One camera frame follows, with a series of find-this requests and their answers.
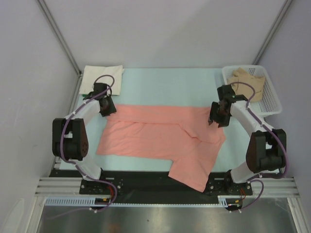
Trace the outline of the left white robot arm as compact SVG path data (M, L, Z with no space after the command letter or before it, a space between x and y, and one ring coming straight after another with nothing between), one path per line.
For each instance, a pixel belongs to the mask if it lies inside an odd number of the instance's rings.
M107 117L117 112L112 100L111 86L95 83L82 104L64 118L52 122L52 152L54 156L77 168L82 177L91 181L97 194L107 190L107 181L100 178L102 169L88 155L87 124L96 116Z

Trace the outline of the pink polo shirt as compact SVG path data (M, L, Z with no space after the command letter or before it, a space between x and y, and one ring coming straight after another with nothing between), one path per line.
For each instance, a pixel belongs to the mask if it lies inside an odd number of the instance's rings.
M106 118L97 154L171 160L168 176L203 192L225 142L209 113L209 107L119 104Z

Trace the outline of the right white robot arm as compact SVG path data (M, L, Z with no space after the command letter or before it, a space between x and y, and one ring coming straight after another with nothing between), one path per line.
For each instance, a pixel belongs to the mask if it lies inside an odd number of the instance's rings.
M208 123L227 127L234 117L250 137L245 162L225 175L225 191L235 195L241 190L242 183L250 183L256 178L284 178L287 173L285 131L273 128L256 115L250 107L250 99L237 95L231 85L222 85L217 93L219 101L212 103Z

